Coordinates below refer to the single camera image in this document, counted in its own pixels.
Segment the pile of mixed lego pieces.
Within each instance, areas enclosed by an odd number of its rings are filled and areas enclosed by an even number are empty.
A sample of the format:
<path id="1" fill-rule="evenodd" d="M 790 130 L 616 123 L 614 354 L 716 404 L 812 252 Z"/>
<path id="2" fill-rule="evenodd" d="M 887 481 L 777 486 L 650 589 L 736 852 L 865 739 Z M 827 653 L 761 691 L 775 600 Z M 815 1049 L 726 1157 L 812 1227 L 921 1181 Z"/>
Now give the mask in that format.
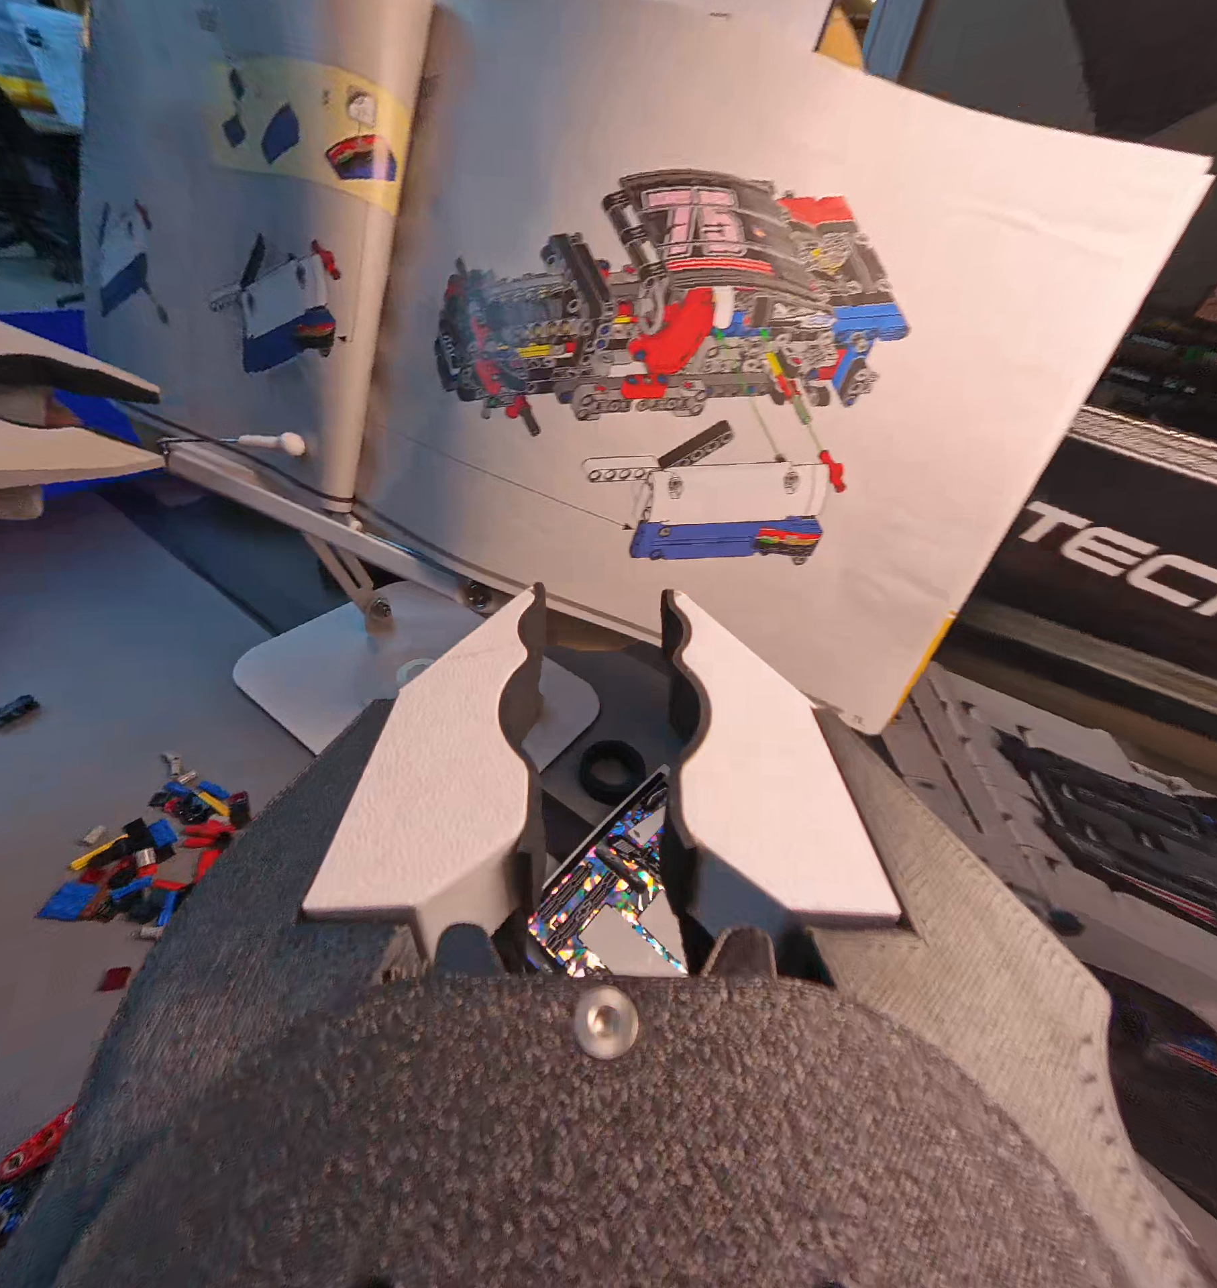
<path id="1" fill-rule="evenodd" d="M 36 911 L 52 926 L 126 926 L 157 944 L 191 892 L 255 816 L 251 796 L 164 755 L 166 778 L 143 815 L 76 842 L 63 881 Z"/>

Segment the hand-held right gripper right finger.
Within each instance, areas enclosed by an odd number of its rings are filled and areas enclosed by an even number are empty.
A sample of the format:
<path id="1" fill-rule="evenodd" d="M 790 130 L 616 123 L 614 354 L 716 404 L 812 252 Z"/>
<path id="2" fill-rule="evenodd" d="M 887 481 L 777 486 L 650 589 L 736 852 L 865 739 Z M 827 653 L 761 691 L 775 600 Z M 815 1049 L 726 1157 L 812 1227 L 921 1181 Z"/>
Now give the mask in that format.
<path id="1" fill-rule="evenodd" d="M 902 933 L 904 910 L 815 704 L 679 589 L 664 592 L 670 774 L 664 887 L 699 975 L 757 933 L 790 975 L 812 933 Z"/>

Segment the black rubber lego tire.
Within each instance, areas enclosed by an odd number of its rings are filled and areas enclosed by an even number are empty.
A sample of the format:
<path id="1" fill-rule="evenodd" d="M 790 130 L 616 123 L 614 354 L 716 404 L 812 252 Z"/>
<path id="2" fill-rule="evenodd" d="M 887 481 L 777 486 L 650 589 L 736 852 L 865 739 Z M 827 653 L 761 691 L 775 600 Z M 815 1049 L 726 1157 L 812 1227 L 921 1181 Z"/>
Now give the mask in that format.
<path id="1" fill-rule="evenodd" d="M 583 792 L 603 806 L 616 806 L 631 798 L 644 778 L 644 757 L 620 739 L 601 739 L 592 743 L 577 764 Z"/>

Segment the lego instruction booklet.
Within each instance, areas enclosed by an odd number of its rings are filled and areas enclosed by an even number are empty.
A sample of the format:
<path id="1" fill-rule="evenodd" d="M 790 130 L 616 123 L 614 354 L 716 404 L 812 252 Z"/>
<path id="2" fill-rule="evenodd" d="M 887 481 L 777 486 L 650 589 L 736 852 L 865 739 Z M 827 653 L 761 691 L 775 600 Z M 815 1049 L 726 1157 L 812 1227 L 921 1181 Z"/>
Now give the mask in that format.
<path id="1" fill-rule="evenodd" d="M 94 354 L 176 442 L 897 711 L 1211 187 L 665 3 L 93 3 Z"/>

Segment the black lego set box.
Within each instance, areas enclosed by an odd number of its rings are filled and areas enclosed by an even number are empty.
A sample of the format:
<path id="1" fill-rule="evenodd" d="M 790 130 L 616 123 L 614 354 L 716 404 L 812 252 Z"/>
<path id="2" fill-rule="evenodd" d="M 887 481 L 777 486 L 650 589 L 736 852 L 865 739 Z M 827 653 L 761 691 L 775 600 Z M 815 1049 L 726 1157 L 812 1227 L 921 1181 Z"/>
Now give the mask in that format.
<path id="1" fill-rule="evenodd" d="M 882 745 L 1100 979 L 1133 1144 L 1217 1220 L 1217 442 L 1085 412 Z"/>

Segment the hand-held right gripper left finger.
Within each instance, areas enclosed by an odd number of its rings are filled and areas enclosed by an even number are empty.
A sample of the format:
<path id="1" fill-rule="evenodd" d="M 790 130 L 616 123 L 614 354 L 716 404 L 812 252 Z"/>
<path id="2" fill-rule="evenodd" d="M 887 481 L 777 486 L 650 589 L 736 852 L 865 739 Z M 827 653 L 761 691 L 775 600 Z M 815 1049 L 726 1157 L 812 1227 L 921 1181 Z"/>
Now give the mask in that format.
<path id="1" fill-rule="evenodd" d="M 408 927 L 434 958 L 455 926 L 496 935 L 536 911 L 549 847 L 522 743 L 544 711 L 545 615 L 532 585 L 398 693 L 305 921 Z"/>

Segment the white metal book stand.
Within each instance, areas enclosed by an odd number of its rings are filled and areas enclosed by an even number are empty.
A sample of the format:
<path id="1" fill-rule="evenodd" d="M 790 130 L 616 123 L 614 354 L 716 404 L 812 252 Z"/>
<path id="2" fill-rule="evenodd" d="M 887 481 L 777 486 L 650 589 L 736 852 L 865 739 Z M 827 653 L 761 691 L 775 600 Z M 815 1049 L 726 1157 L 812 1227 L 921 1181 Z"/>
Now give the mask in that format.
<path id="1" fill-rule="evenodd" d="M 320 755 L 371 704 L 394 699 L 508 604 L 406 545 L 271 486 L 268 463 L 231 442 L 170 442 L 170 474 L 293 528 L 348 597 L 239 659 L 233 680 Z"/>

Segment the blue plastic bin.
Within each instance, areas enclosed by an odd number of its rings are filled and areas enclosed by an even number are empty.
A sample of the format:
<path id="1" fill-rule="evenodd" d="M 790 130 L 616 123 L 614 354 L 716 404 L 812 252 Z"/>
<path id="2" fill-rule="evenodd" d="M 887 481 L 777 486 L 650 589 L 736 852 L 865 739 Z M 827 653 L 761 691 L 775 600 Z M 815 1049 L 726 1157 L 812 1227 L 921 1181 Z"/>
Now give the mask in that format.
<path id="1" fill-rule="evenodd" d="M 0 312 L 0 322 L 52 340 L 61 347 L 88 352 L 86 312 L 82 307 Z M 86 429 L 93 429 L 131 447 L 143 447 L 140 433 L 134 429 L 134 422 L 113 400 L 65 390 L 55 390 L 53 398 L 69 414 L 84 422 Z M 55 481 L 52 486 L 41 486 L 41 490 L 45 499 L 53 499 L 69 493 L 94 493 L 109 483 L 109 477 L 96 477 L 79 481 Z"/>

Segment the black office chair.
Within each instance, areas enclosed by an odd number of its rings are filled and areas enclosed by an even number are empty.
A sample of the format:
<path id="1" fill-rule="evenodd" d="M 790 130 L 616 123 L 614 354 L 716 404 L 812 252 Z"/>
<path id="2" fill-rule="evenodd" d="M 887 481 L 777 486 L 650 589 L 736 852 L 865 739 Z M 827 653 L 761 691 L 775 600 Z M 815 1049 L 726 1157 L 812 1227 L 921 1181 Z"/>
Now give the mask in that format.
<path id="1" fill-rule="evenodd" d="M 0 87 L 0 252 L 30 247 L 61 283 L 84 282 L 82 140 L 40 131 Z"/>

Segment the red lego beam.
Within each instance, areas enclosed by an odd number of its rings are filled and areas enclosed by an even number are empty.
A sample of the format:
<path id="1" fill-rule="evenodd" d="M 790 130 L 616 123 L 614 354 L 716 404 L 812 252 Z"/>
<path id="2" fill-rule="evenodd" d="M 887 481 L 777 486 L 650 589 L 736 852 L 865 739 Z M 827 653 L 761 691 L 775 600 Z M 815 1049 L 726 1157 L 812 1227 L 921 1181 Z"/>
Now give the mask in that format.
<path id="1" fill-rule="evenodd" d="M 26 1141 L 22 1141 L 14 1151 L 9 1151 L 2 1159 L 0 1159 L 0 1187 L 14 1184 L 16 1181 L 38 1174 L 40 1169 L 47 1169 L 53 1157 L 57 1155 L 71 1120 L 73 1120 L 76 1107 L 69 1104 L 65 1111 L 61 1111 L 55 1119 L 52 1119 L 45 1127 L 40 1127 L 33 1137 L 29 1137 Z"/>

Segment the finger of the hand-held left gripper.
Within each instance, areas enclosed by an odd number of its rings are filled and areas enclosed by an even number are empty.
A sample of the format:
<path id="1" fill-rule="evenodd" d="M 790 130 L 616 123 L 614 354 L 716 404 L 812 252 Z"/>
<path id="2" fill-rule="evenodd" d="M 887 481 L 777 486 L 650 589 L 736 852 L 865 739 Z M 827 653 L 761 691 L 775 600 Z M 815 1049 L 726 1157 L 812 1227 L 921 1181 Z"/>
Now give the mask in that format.
<path id="1" fill-rule="evenodd" d="M 161 390 L 90 354 L 0 321 L 0 384 L 160 405 Z"/>
<path id="2" fill-rule="evenodd" d="M 52 390 L 0 390 L 0 521 L 40 519 L 48 486 L 161 465 L 160 453 L 88 429 Z"/>

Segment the printed wall sheet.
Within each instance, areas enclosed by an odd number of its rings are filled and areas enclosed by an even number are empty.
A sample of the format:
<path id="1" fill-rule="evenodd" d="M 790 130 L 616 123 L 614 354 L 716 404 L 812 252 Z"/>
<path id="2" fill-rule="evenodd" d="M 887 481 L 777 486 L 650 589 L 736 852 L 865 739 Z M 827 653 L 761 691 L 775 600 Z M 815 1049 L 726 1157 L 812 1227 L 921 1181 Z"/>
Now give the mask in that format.
<path id="1" fill-rule="evenodd" d="M 26 114 L 82 131 L 86 121 L 84 13 L 47 3 L 0 3 L 0 87 Z"/>

